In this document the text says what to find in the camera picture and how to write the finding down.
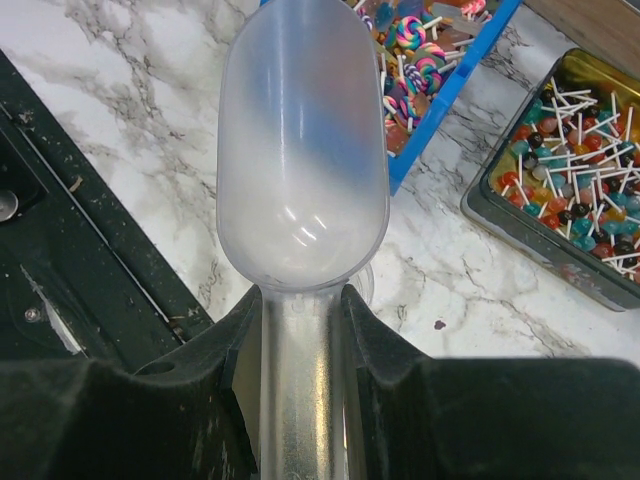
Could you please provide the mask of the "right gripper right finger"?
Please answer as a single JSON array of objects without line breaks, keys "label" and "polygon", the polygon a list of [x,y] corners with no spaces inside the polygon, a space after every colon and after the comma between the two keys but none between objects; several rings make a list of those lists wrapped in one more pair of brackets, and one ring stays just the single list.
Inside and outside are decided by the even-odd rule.
[{"label": "right gripper right finger", "polygon": [[639,371],[608,358],[434,359],[341,298],[353,479],[635,479]]}]

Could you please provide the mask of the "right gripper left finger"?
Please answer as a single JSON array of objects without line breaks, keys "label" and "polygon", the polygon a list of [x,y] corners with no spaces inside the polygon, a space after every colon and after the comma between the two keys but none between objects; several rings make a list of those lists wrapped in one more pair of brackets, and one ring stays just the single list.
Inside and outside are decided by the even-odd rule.
[{"label": "right gripper left finger", "polygon": [[221,320],[133,374],[95,359],[3,362],[2,477],[255,478],[231,385],[260,311],[251,288]]}]

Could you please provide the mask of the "square tin of lollipops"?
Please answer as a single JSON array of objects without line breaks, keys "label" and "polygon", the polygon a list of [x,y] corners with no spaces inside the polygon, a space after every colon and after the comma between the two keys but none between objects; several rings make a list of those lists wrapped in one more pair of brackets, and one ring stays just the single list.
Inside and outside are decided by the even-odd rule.
[{"label": "square tin of lollipops", "polygon": [[578,48],[529,96],[463,213],[614,311],[639,306],[639,83]]}]

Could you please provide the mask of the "clear plastic scoop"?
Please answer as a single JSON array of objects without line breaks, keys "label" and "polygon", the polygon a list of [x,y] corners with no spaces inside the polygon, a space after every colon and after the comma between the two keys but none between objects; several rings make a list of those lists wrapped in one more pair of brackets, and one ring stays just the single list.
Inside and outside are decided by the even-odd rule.
[{"label": "clear plastic scoop", "polygon": [[340,300],[388,225],[382,113],[371,34],[342,1],[270,1],[228,50],[217,232],[262,295],[264,479],[345,473]]}]

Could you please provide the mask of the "blue plastic candy bin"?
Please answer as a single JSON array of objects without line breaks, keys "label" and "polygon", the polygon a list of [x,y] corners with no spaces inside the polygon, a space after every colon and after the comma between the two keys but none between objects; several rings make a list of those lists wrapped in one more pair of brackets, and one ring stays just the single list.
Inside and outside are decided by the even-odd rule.
[{"label": "blue plastic candy bin", "polygon": [[519,1],[349,1],[378,54],[390,189],[397,193]]}]

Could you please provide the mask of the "clear glass jar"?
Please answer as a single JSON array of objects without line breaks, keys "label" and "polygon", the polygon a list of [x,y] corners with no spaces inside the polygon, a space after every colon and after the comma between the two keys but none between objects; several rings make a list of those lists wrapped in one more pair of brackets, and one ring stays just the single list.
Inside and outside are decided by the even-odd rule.
[{"label": "clear glass jar", "polygon": [[358,273],[351,276],[348,284],[353,286],[363,301],[370,306],[375,291],[375,277],[370,263],[366,264]]}]

